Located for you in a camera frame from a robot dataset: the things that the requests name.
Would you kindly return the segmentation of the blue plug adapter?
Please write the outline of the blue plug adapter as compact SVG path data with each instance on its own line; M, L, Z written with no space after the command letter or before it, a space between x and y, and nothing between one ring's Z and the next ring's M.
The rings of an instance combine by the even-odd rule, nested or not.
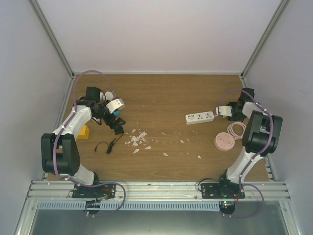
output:
M120 111L119 111L119 110L116 110L116 111L113 112L113 114L114 114L115 116L118 116L118 115L120 115Z

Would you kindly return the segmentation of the white cube socket tiger sticker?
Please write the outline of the white cube socket tiger sticker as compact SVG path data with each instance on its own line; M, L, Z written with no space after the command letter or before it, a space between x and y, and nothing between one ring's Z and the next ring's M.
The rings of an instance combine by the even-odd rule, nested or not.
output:
M109 92L109 91L106 91L104 96L105 96L105 99L108 101L112 101L112 100L116 99L115 94L112 92Z

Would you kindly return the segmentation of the pink round power socket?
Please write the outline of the pink round power socket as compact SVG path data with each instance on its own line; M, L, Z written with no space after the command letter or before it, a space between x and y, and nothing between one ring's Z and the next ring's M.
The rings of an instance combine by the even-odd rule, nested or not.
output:
M214 139L214 145L220 151L229 151L235 145L235 139L227 132L220 132Z

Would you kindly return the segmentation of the yellow plug adapter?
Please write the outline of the yellow plug adapter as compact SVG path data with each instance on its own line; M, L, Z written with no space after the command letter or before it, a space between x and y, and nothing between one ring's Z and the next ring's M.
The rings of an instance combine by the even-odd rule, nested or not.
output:
M81 132L77 136L78 140L88 140L89 139L89 134L90 134L90 129L87 125L84 125L82 128Z

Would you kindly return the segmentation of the white power strip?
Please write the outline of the white power strip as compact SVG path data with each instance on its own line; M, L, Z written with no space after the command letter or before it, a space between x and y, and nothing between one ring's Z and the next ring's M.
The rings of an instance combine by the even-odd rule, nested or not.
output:
M212 122L214 118L215 118L214 113L212 111L207 111L201 113L187 114L185 115L185 122L187 125L200 124Z

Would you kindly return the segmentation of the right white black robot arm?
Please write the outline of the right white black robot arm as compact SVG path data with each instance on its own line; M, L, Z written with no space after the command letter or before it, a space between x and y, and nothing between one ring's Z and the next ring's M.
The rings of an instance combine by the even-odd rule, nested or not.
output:
M216 107L217 116L227 117L229 121L243 121L248 118L241 139L243 149L235 163L219 177L216 190L221 198L239 194L245 177L254 165L276 150L283 123L280 116L271 114L255 101L254 89L243 88L240 91L237 101Z

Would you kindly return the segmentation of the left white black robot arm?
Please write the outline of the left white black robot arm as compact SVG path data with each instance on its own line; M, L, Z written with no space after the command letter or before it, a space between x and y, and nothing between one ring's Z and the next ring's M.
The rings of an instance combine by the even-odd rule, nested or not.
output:
M70 179L84 186L88 197L97 197L101 186L96 181L96 174L82 165L76 140L90 120L98 125L106 124L117 135L122 134L126 122L119 113L124 106L124 101L112 92L104 93L97 87L87 87L85 96L74 102L65 121L52 133L42 135L43 171L59 179Z

